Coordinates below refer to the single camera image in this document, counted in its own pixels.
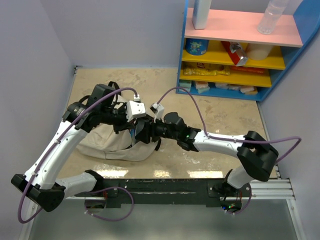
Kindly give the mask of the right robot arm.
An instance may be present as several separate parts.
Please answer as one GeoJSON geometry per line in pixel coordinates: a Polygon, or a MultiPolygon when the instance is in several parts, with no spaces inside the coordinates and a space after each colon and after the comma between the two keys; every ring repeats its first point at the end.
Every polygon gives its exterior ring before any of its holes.
{"type": "Polygon", "coordinates": [[[241,165],[231,169],[222,183],[215,187],[217,192],[230,197],[253,180],[267,182],[279,155],[255,131],[235,137],[205,133],[204,130],[187,126],[177,112],[166,114],[163,120],[149,115],[138,118],[134,138],[145,144],[158,142],[161,138],[171,139],[185,151],[215,152],[239,159],[241,165]]]}

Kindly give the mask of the beige student backpack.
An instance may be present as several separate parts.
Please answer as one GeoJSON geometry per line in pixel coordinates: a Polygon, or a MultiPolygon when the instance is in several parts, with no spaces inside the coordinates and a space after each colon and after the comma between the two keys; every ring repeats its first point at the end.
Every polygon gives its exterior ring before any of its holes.
{"type": "Polygon", "coordinates": [[[149,144],[136,141],[134,129],[124,130],[119,134],[114,132],[111,115],[126,112],[128,102],[122,97],[121,92],[97,103],[98,100],[119,88],[119,85],[113,81],[107,85],[97,84],[91,95],[81,98],[80,102],[87,99],[85,108],[94,106],[89,113],[97,117],[99,123],[76,146],[76,149],[84,156],[102,160],[143,161],[159,149],[161,141],[151,141],[149,144]]]}

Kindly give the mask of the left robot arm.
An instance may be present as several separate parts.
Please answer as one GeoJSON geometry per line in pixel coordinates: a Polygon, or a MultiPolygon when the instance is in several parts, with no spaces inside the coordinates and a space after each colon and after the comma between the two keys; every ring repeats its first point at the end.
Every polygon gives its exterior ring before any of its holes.
{"type": "Polygon", "coordinates": [[[123,91],[125,88],[100,83],[90,95],[67,107],[56,134],[38,160],[24,174],[15,174],[11,179],[23,198],[51,212],[67,197],[85,192],[99,196],[103,192],[104,178],[93,170],[66,180],[58,179],[58,174],[76,146],[98,125],[130,125],[132,119],[126,107],[115,109],[114,98],[123,91]]]}

